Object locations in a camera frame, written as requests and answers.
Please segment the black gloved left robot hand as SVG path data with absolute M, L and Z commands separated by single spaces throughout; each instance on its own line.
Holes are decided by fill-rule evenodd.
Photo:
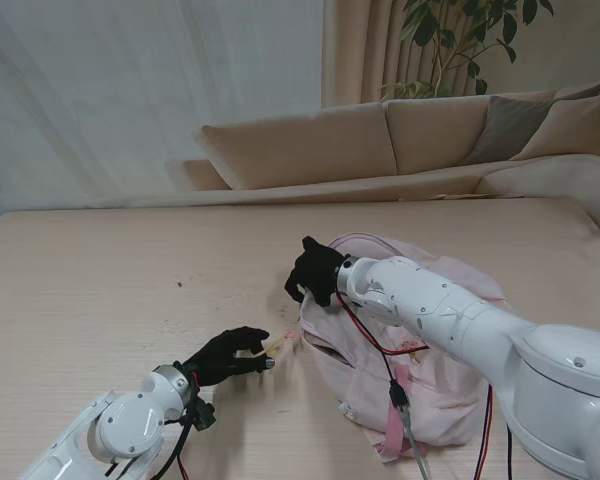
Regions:
M 248 326 L 225 330 L 184 361 L 182 370 L 186 375 L 193 374 L 199 387 L 214 386 L 233 376 L 262 373 L 275 365 L 271 357 L 259 356 L 268 338 L 266 330 Z

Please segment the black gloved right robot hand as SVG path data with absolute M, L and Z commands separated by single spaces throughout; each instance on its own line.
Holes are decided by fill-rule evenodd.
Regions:
M 309 291 L 316 304 L 326 308 L 335 293 L 336 274 L 347 259 L 337 250 L 320 244 L 311 236 L 302 239 L 303 253 L 295 260 L 285 291 L 292 300 L 302 303 Z

